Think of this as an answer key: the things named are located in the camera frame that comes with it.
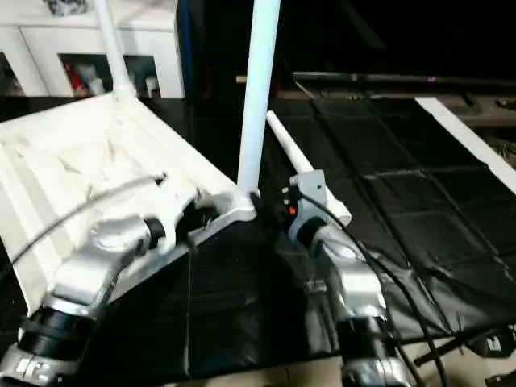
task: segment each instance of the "black tablecloth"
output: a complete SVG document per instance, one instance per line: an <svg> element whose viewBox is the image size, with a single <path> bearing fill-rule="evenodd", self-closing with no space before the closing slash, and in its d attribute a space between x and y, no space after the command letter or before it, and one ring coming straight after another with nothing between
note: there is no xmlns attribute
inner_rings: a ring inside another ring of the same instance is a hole
<svg viewBox="0 0 516 387"><path fill-rule="evenodd" d="M0 99L0 116L66 102ZM236 179L241 102L144 103ZM429 114L413 101L270 107L325 171L352 212L351 230L409 288L435 337L516 320L516 198ZM263 197L279 201L292 174L267 130ZM258 221L233 224L110 306L82 380L157 384L334 355L326 288L317 280L313 262L284 235ZM420 340L406 300L384 281L404 340ZM15 341L25 306L14 275L0 294L2 352Z"/></svg>

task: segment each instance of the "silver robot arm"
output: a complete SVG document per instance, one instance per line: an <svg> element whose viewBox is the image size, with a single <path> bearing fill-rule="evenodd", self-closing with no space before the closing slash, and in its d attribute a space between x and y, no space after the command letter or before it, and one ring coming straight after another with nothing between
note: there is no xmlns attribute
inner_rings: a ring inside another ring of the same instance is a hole
<svg viewBox="0 0 516 387"><path fill-rule="evenodd" d="M102 221L57 270L41 307L0 363L0 385L57 384L73 375L106 311L120 273L157 246L165 231L156 218Z"/></svg>
<svg viewBox="0 0 516 387"><path fill-rule="evenodd" d="M327 283L327 294L343 358L343 385L409 386L403 363L388 337L388 314L380 279L352 238L325 211L323 171L300 173L283 192L296 217L291 240L303 244Z"/></svg>

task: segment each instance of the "wire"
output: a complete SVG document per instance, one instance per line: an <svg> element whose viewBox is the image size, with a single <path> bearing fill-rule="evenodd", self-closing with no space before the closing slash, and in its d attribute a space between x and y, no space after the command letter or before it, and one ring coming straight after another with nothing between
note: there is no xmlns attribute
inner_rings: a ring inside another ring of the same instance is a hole
<svg viewBox="0 0 516 387"><path fill-rule="evenodd" d="M160 185L163 180L166 178L166 174L160 175L160 176L146 176L146 177L140 177L135 180L128 181L127 183L124 183L116 188L110 189L106 192L102 192L98 195L93 196L90 200L87 200L83 202L82 204L74 207L71 211L69 211L64 216L58 218L53 223L45 227L42 231L40 231L29 243L23 247L18 254L10 261L11 264L7 266L3 272L0 273L0 283L4 280L4 278L7 277L7 275L10 274L11 271L15 269L16 263L22 259L23 256L25 256L38 242L40 242L45 236L50 234L52 231L57 229L59 226L61 226L63 223L67 222L71 218L73 218L75 215L80 214L82 211L90 208L94 204L104 201L106 199L112 198L113 196L117 196L121 194L122 192L125 192L129 189L136 188L141 185L146 185L151 182L154 182L158 185Z"/></svg>
<svg viewBox="0 0 516 387"><path fill-rule="evenodd" d="M396 286L401 290L401 292L405 296L406 300L409 302L410 308L412 309L412 312L414 313L414 316L418 320L418 323L419 323L419 326L421 327L421 331L423 333L425 341L427 342L427 345L430 348L430 352L431 352L431 354L434 357L435 367L437 368L437 372L438 372L439 378L441 380L441 385L443 387L447 387L447 375L446 375L446 370L444 369L443 361L441 360L441 358L439 356L439 353L437 352L437 348L435 347L434 341L432 340L432 338L430 336L430 332L428 331L428 327L427 327L426 323L423 320L421 312L419 311L418 306L416 305L414 299L410 295L410 293L407 290L407 288L402 284L402 282L396 277L396 275L390 269L388 269L378 259L374 258L371 254L369 254L369 252L365 248L362 248L360 246L360 243L358 242L358 239L356 239L355 236L349 232L349 230L346 228L346 226L344 226L344 223L342 223L341 220L339 218L337 218L326 206L324 206L323 204L319 203L315 199L313 199L313 198L311 198L309 196L306 196L305 194L303 194L301 192L299 192L299 194L301 195L302 198L306 199L308 202L312 203L314 206L319 208L321 211L325 212L328 216L330 216L330 218L332 218L339 225L339 227L342 229L342 231L345 232L351 238L353 243L360 250L360 252L364 256L364 258L367 260L368 265L371 266L373 271L374 271L374 265L376 265L378 268L380 268L380 270L382 272L387 274L387 276L389 276L390 279L393 280L393 282L396 284ZM398 351L400 351L401 344L400 343L398 343L398 344L399 344ZM400 354L402 355L402 358L405 361L406 359L408 359L408 356L407 356L406 353L402 354L403 352L404 352L404 350L401 350ZM409 368L411 373L413 371L415 371L415 366L413 364L412 364L412 366L407 365L407 367Z"/></svg>

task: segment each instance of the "cabinet door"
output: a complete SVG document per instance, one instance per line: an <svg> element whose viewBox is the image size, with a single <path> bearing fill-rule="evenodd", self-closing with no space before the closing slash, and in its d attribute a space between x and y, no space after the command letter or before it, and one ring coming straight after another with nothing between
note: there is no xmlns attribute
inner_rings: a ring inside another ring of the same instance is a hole
<svg viewBox="0 0 516 387"><path fill-rule="evenodd" d="M51 95L76 95L79 82L91 94L96 94L102 88L110 91L110 74L106 75L106 71L102 70L106 69L107 59L99 30L23 27L22 33ZM140 95L159 93L164 98L184 96L174 33L120 30L119 38L128 67L136 63L135 67L144 68L143 75L135 73L133 76ZM85 67L89 68L86 76L82 72ZM103 85L100 88L98 81L95 87L90 87L90 79L85 79L91 78L92 68L95 69L96 77L102 79Z"/></svg>
<svg viewBox="0 0 516 387"><path fill-rule="evenodd" d="M0 27L0 94L48 95L40 72L16 27Z"/></svg>

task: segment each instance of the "white stand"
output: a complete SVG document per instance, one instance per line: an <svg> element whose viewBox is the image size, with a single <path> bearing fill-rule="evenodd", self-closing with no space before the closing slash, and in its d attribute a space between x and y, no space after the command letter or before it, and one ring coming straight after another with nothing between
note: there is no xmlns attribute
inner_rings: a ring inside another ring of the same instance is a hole
<svg viewBox="0 0 516 387"><path fill-rule="evenodd" d="M258 190L280 3L281 0L256 0L252 11L238 176L239 189L244 192Z"/></svg>

